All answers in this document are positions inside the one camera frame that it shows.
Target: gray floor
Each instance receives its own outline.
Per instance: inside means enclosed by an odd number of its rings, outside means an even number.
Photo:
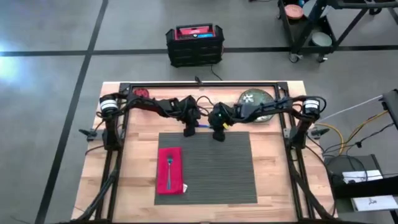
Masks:
[[[86,50],[101,6],[99,0],[0,0],[0,51]],[[224,29],[226,47],[285,47],[276,2],[245,0],[110,0],[95,49],[165,48],[164,34],[176,25],[214,22]],[[328,16],[340,34],[353,11]],[[398,44],[398,27],[387,11],[366,15],[343,45]],[[0,222],[33,223],[55,155],[60,132],[84,56],[0,57]],[[214,66],[224,80],[303,80],[307,93],[328,100],[326,117],[397,88],[396,51],[336,52],[323,64],[306,55],[297,64],[287,53],[225,53]],[[216,80],[208,67],[173,68],[167,55],[93,56],[68,138],[46,222],[67,221],[76,197],[87,143],[79,128],[92,125],[104,81]],[[325,122],[345,136],[380,112],[376,101]],[[366,136],[391,122],[388,116],[359,134]],[[390,128],[353,149],[374,153],[384,173],[398,172],[397,130]],[[327,134],[321,143],[338,142]],[[392,223],[388,213],[339,213],[344,220]]]

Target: red and black toolbox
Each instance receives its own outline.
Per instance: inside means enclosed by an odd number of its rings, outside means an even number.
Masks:
[[[166,33],[166,40],[174,67],[213,65],[221,61],[224,35],[217,25],[177,26]]]

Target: toolbox handle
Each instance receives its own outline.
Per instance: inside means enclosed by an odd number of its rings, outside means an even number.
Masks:
[[[194,24],[194,25],[184,25],[184,26],[177,26],[175,27],[177,32],[180,32],[180,29],[183,28],[191,28],[191,27],[204,27],[207,26],[210,28],[211,31],[213,31],[213,24]]]

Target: metal cart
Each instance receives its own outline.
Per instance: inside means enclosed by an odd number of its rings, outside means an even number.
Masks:
[[[297,4],[297,2],[297,0],[278,0],[279,15],[277,18],[283,21],[290,45],[289,60],[293,63],[298,62],[302,58],[302,54],[318,54],[317,62],[324,62],[327,60],[325,55],[333,53],[338,48],[368,10],[370,15],[376,15],[381,12],[382,8],[389,8],[390,12],[395,13],[392,8],[398,7],[398,0],[317,0],[308,18],[303,16],[299,20],[291,20],[286,15],[285,6]],[[334,9],[362,9],[338,39],[330,27],[327,16],[321,18],[327,5]],[[313,30],[329,35],[332,45],[329,47],[313,45],[308,38]]]

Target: cart wheel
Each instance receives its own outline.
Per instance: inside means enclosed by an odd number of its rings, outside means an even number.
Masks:
[[[328,60],[326,57],[325,57],[325,55],[323,55],[323,54],[320,54],[320,55],[318,55],[318,57],[317,57],[317,62],[318,63],[323,63],[323,62],[325,62],[326,60]]]
[[[297,54],[289,53],[289,60],[292,63],[297,63],[300,60],[300,57]]]
[[[369,15],[374,16],[374,15],[379,14],[380,12],[381,12],[381,9],[370,9],[369,10]]]

